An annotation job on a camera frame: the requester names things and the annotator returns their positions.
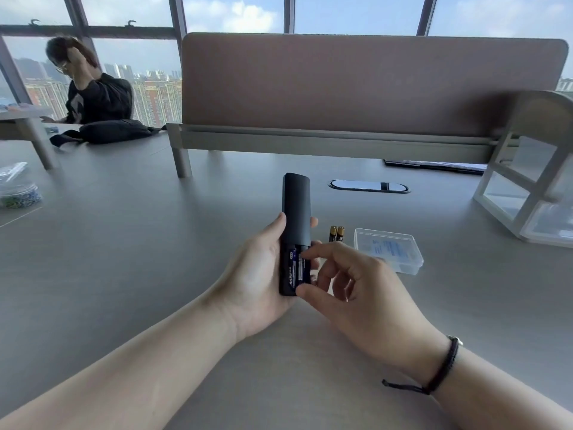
person's hair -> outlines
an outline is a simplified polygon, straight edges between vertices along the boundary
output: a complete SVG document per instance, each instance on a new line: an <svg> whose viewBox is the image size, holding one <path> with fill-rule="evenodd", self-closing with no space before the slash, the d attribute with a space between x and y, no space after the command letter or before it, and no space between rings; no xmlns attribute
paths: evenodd
<svg viewBox="0 0 573 430"><path fill-rule="evenodd" d="M46 45L46 55L50 60L55 61L58 64L69 62L68 48L71 47L76 47L90 65L93 67L100 67L97 63L97 58L94 52L77 39L69 36L58 36L50 39Z"/></svg>

seated person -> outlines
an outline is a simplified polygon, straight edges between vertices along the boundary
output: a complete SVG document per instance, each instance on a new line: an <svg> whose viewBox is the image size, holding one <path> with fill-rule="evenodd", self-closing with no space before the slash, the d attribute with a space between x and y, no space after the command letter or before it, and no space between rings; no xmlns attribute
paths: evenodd
<svg viewBox="0 0 573 430"><path fill-rule="evenodd" d="M87 124L131 117L130 83L104 74L95 54L86 45L74 38L57 37L48 41L46 55L72 82L66 102L68 115L58 121L44 116L44 122Z"/></svg>

clear plastic bag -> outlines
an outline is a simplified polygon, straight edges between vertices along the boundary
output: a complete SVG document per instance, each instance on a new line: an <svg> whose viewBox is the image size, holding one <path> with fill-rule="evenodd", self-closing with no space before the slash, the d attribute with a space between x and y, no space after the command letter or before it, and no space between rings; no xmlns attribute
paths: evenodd
<svg viewBox="0 0 573 430"><path fill-rule="evenodd" d="M21 162L0 168L0 208L27 208L42 201L27 166Z"/></svg>

black braided bracelet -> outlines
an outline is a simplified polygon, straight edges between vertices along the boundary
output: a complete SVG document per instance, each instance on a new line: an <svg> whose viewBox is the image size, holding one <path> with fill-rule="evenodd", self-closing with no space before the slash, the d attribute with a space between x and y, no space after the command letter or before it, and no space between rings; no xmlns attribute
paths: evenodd
<svg viewBox="0 0 573 430"><path fill-rule="evenodd" d="M458 354L458 348L459 348L459 346L463 345L462 341L460 341L459 338L451 337L449 335L448 335L448 338L450 338L450 340L452 341L452 345L450 346L450 350L448 351L448 355L446 356L445 360L443 361L443 364L440 367L440 369L438 370L438 372L435 374L434 378L432 380L430 380L430 382L426 385L425 388L421 387L421 386L414 386L414 385L398 385L397 383L389 383L386 379L384 379L382 381L382 384L384 386L387 386L388 388L401 389L401 390L405 390L405 391L413 391L413 392L418 392L420 394L430 395L431 393L433 393L433 391L438 389L438 387L442 384L443 380L446 378L446 376L448 375L448 373L452 369L452 366L454 365L455 357Z"/></svg>

blue sky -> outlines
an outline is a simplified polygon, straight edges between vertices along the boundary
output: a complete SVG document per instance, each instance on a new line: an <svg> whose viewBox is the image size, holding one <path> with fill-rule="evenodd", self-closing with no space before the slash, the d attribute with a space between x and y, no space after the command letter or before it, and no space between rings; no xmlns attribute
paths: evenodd
<svg viewBox="0 0 573 430"><path fill-rule="evenodd" d="M90 24L168 26L167 0L83 0ZM190 31L283 30L284 0L183 0ZM415 34L423 0L296 0L297 33ZM0 23L68 24L61 0L0 0ZM573 0L438 0L431 35L563 38L573 44ZM6 38L13 57L44 60L45 39ZM95 41L102 63L136 72L178 70L174 41ZM573 77L569 58L565 77Z"/></svg>

